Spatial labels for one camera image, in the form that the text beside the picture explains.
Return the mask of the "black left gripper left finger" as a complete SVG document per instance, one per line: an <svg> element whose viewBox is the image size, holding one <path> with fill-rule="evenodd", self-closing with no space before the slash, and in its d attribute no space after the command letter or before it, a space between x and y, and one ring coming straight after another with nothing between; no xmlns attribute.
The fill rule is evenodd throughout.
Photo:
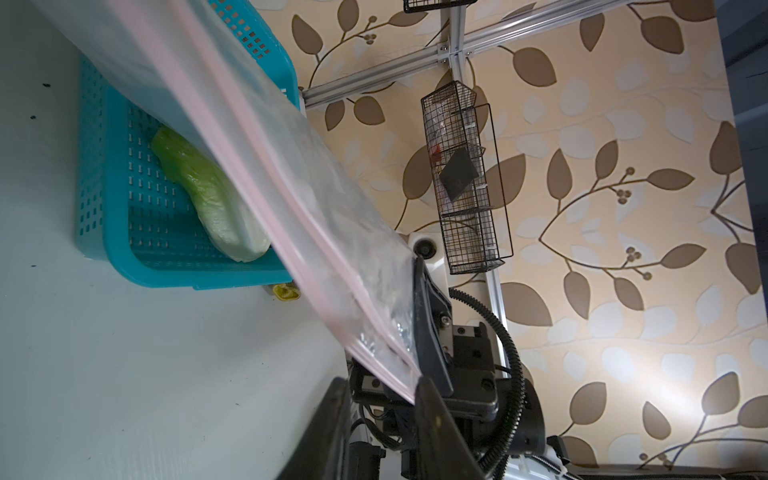
<svg viewBox="0 0 768 480"><path fill-rule="evenodd" d="M350 432L349 383L337 377L277 479L345 479Z"/></svg>

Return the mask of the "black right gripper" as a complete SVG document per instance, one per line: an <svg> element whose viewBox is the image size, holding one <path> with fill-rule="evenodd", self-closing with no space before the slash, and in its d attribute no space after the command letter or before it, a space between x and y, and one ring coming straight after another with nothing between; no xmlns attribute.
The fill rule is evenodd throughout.
<svg viewBox="0 0 768 480"><path fill-rule="evenodd" d="M499 394L488 327L485 323L454 326L453 356L448 364L439 334L442 319L451 320L450 301L431 279L423 258L415 258L413 272L413 338L422 375L433 381L454 417L494 420ZM412 407L357 363L353 364L350 384L356 403L382 408Z"/></svg>

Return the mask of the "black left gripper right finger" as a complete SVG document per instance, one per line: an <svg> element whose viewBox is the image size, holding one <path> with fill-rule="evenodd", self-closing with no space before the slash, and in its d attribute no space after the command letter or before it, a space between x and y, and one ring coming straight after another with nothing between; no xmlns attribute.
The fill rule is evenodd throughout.
<svg viewBox="0 0 768 480"><path fill-rule="evenodd" d="M418 479L483 478L434 382L426 376L417 384L414 415Z"/></svg>

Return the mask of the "chinese cabbage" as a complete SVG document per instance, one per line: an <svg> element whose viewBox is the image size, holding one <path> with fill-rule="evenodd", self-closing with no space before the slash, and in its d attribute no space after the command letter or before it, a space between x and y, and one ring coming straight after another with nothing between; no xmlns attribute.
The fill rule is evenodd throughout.
<svg viewBox="0 0 768 480"><path fill-rule="evenodd" d="M264 256L271 241L216 162L174 130L162 126L150 147L165 177L189 196L212 244L231 260L253 262Z"/></svg>

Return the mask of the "clear pink-zip dotted bag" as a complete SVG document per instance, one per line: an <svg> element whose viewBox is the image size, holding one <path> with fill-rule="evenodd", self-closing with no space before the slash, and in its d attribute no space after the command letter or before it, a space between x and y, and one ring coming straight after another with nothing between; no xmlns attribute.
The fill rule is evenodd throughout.
<svg viewBox="0 0 768 480"><path fill-rule="evenodd" d="M334 336L413 402L413 252L211 5L40 9L123 95L216 160Z"/></svg>

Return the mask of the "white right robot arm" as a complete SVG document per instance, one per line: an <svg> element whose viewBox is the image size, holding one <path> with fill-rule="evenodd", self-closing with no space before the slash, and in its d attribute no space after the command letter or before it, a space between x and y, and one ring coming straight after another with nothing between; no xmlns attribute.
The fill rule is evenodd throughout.
<svg viewBox="0 0 768 480"><path fill-rule="evenodd" d="M374 440L352 442L348 478L378 478L387 451L400 453L405 479L571 478L501 320L465 292L441 291L421 258L413 286L418 358L433 382L411 405L353 363L351 428Z"/></svg>

